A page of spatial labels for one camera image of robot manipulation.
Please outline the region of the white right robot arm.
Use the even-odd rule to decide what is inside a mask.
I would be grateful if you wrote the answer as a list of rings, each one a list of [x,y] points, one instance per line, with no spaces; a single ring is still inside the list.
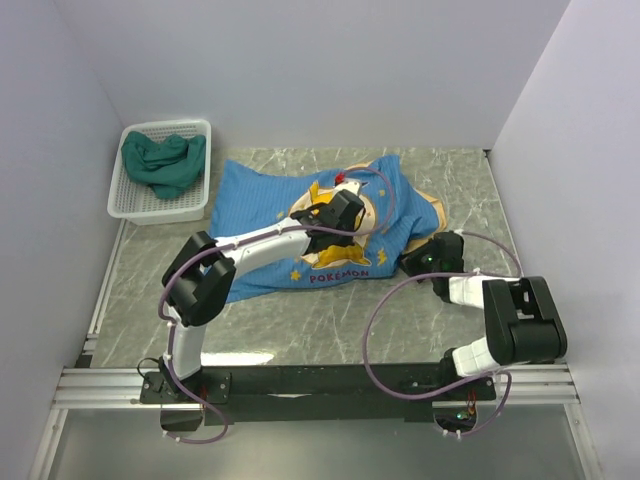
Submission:
[[[439,387],[452,399],[464,397],[473,388],[473,376],[510,365],[555,361],[568,349],[544,278],[466,271],[464,246],[461,233],[440,232],[400,261],[407,275],[430,280],[443,302],[483,312],[483,336],[445,355],[452,366],[439,374]]]

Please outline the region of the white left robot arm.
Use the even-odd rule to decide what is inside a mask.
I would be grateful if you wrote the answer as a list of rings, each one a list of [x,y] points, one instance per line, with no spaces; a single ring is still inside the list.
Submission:
[[[165,272],[158,315],[169,326],[160,360],[164,389],[176,401],[193,399],[200,388],[206,325],[224,308],[235,280],[284,259],[351,247],[364,218],[361,183],[348,180],[316,202],[266,228],[235,237],[193,235]]]

